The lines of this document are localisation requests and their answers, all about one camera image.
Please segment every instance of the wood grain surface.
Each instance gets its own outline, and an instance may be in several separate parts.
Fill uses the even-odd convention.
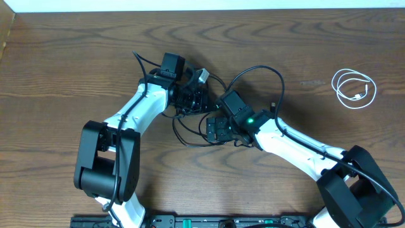
[[[73,215],[101,214],[73,186],[80,133],[134,95],[142,74],[132,50],[155,62],[165,52],[181,54],[226,83],[254,65],[276,68],[286,86],[280,117],[326,144],[366,148],[405,201],[404,9],[33,13],[16,16],[0,65],[2,227],[67,227]],[[371,106],[354,111],[339,103],[330,80],[341,68],[377,83]],[[220,92],[218,83],[210,85]],[[278,99],[280,82],[257,70],[235,89],[260,110]],[[185,123],[196,129],[198,120]],[[185,148],[161,116],[141,143],[136,193],[146,207],[313,215],[323,206],[313,180],[264,151]],[[387,216],[400,219],[397,209]]]

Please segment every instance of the white wall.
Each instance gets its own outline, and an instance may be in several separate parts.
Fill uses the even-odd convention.
[[[403,8],[405,0],[4,0],[16,13],[78,11]]]

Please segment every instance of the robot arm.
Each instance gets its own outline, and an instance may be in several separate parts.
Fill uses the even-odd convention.
[[[358,146],[349,151],[318,142],[289,127],[270,110],[255,113],[239,94],[228,90],[214,104],[208,99],[208,91],[202,89],[207,72],[186,67],[183,58],[166,53],[160,69],[141,79],[135,96],[115,115],[103,123],[89,121],[83,128],[80,140],[74,184],[102,205],[111,201],[115,186],[115,161],[98,156],[99,151],[116,151],[116,132],[123,113],[147,92],[143,99],[130,110],[121,127],[120,166],[118,197],[110,213],[123,227],[139,228],[145,208],[138,202],[135,188],[139,178],[140,137],[152,120],[168,105],[193,115],[217,110],[224,117],[207,118],[207,139],[211,143],[240,141],[243,145],[281,156],[317,182],[326,207],[315,216],[311,224],[322,227],[374,227],[392,208],[394,202],[378,186],[359,175],[359,180],[347,187],[345,180],[358,174],[342,166],[349,163],[360,171],[373,174],[388,191],[398,199],[371,155]],[[178,85],[181,77],[188,82]],[[325,159],[313,149],[337,159]]]
[[[186,86],[177,84],[183,76],[189,78]],[[196,71],[186,65],[182,57],[166,53],[160,68],[152,70],[140,80],[137,92],[119,112],[103,123],[89,121],[84,126],[75,169],[75,187],[103,206],[111,201],[117,162],[98,154],[116,151],[117,129],[121,122],[118,196],[109,212],[124,227],[140,227],[145,209],[134,193],[139,178],[140,137],[168,105],[180,109],[184,115],[213,110],[208,92],[202,87],[207,77],[205,69]],[[121,120],[124,113],[127,117]]]
[[[374,227],[395,205],[379,186],[343,165],[372,174],[397,200],[394,189],[365,149],[355,146],[346,151],[318,142],[288,126],[274,111],[255,113],[232,90],[217,102],[225,117],[207,119],[208,139],[237,139],[246,146],[253,145],[281,156],[316,181],[326,208],[312,219],[313,226]],[[359,180],[348,187],[345,181],[356,176]]]

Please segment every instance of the green terminal block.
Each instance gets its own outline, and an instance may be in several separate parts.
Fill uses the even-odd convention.
[[[265,220],[265,223],[266,224],[271,224],[271,223],[273,223],[273,221],[272,220]]]
[[[191,219],[183,220],[183,228],[191,228]]]

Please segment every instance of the white cable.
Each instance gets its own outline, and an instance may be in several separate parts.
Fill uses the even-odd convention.
[[[340,72],[342,72],[342,71],[347,71],[347,72],[346,72],[346,73],[343,73],[343,74],[339,77],[339,79],[337,79],[336,88],[335,88],[335,86],[333,85],[333,81],[335,80],[336,75],[338,75],[338,74],[339,74]],[[343,76],[345,76],[345,75],[350,75],[350,74],[360,75],[360,76],[364,77],[365,79],[351,78],[351,79],[347,79],[347,80],[343,81],[342,83],[339,83],[339,82],[340,82],[340,79],[341,79]],[[352,81],[352,80],[357,80],[357,81],[361,81],[361,82],[366,82],[365,89],[364,89],[364,90],[365,90],[365,93],[364,93],[364,94],[356,94],[356,95],[354,95],[354,97],[348,98],[345,94],[343,94],[343,92],[340,91],[340,88],[342,87],[343,84],[345,84],[346,82],[350,82],[350,81]],[[370,101],[369,103],[367,103],[367,104],[365,104],[365,105],[363,105],[363,106],[360,106],[360,107],[350,107],[350,106],[347,106],[347,105],[341,100],[340,97],[342,97],[342,98],[344,98],[344,99],[348,99],[349,101],[359,101],[359,100],[365,98],[365,97],[367,96],[367,93],[368,93],[368,86],[367,86],[367,83],[368,83],[368,82],[371,82],[371,83],[374,85],[373,98],[371,99],[371,101]],[[334,75],[333,78],[332,78],[332,88],[334,89],[334,91],[336,91],[337,99],[339,99],[339,101],[342,103],[342,105],[344,105],[346,108],[350,108],[350,109],[360,109],[360,108],[364,108],[364,107],[370,105],[370,104],[374,101],[375,95],[377,94],[377,85],[374,83],[373,79],[371,79],[369,76],[367,76],[367,75],[365,75],[365,74],[363,74],[363,73],[360,73],[360,72],[357,72],[357,71],[351,70],[351,69],[346,69],[346,68],[345,68],[345,69],[338,70],[338,72],[335,73],[335,75]]]

